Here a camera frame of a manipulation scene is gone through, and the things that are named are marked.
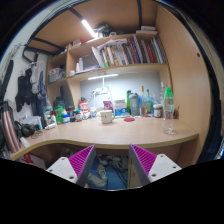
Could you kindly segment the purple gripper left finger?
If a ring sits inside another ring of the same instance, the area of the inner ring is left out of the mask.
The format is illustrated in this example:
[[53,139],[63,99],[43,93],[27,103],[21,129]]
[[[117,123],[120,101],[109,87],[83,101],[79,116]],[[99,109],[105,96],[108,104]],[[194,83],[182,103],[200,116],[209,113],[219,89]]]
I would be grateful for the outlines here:
[[84,187],[95,156],[95,146],[91,145],[69,158],[60,157],[47,171],[78,186]]

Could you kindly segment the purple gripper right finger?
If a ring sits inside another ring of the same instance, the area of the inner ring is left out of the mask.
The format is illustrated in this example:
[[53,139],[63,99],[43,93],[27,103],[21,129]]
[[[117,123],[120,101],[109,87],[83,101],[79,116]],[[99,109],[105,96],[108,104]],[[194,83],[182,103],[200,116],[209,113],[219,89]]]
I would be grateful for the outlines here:
[[142,186],[181,170],[181,167],[165,154],[155,155],[133,144],[129,145],[129,155],[137,170]]

